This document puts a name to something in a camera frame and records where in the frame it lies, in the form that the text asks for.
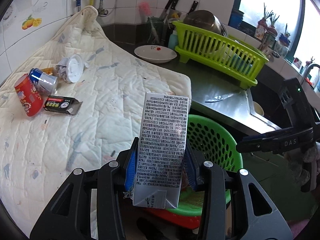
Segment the fruit decal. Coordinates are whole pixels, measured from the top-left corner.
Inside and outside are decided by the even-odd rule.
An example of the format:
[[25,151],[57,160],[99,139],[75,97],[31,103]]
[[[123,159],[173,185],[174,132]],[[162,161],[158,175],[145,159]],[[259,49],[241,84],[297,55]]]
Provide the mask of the fruit decal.
[[42,23],[42,19],[41,18],[36,18],[34,19],[32,17],[32,15],[30,14],[30,16],[28,17],[28,19],[26,19],[23,23],[22,23],[22,30],[26,30],[30,27],[38,27],[40,24]]

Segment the small black box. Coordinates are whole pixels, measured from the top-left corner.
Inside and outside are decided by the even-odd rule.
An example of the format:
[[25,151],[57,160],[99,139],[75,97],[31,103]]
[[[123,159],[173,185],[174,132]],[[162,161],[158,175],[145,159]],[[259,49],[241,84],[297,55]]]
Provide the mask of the small black box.
[[49,96],[43,107],[49,112],[75,115],[81,104],[75,98]]

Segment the window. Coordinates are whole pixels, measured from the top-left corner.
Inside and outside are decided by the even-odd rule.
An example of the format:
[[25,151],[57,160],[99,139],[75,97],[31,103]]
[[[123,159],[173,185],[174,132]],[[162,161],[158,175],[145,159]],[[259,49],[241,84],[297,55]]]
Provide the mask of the window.
[[305,65],[307,60],[313,56],[315,62],[320,62],[319,56],[319,41],[320,41],[320,15],[310,0],[306,0],[304,21],[300,40],[294,54],[294,57],[299,58],[302,61],[302,65]]
[[279,15],[275,24],[278,37],[284,34],[285,26],[288,24],[287,31],[291,33],[291,40],[295,37],[299,22],[300,0],[241,0],[239,10],[244,12],[243,21],[253,26],[257,26],[258,21],[263,17],[263,3],[267,10],[271,10]]

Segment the pink brush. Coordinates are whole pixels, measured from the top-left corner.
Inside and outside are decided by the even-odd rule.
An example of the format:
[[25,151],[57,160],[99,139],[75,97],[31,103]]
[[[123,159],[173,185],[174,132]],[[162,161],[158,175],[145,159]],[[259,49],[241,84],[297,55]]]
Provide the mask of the pink brush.
[[141,3],[139,4],[139,8],[143,11],[143,13],[145,14],[145,16],[148,16],[148,17],[149,17],[150,23],[151,23],[151,31],[152,31],[152,34],[153,34],[153,36],[156,38],[157,44],[160,44],[158,33],[157,33],[155,27],[153,26],[152,20],[151,20],[151,18],[150,18],[150,16],[152,15],[152,12],[151,12],[149,3],[148,3],[148,2],[141,2]]

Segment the white plastic lid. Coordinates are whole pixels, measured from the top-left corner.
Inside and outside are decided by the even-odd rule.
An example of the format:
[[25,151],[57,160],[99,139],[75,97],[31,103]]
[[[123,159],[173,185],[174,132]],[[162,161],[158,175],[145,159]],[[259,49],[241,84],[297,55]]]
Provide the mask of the white plastic lid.
[[67,62],[67,80],[72,83],[79,81],[83,73],[83,60],[79,54],[69,58]]

